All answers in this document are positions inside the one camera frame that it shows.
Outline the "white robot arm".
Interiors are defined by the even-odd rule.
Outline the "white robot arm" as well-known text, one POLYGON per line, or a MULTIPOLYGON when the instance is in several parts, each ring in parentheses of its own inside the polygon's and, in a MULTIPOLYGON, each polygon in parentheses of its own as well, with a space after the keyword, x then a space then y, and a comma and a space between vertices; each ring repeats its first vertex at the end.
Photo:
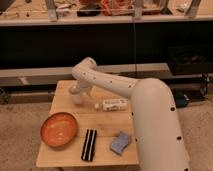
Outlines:
POLYGON ((79 96, 98 86, 128 98, 142 171, 190 171, 189 156, 171 89, 156 78, 135 79, 96 70, 87 57, 75 65, 72 76, 77 83, 71 95, 79 96))

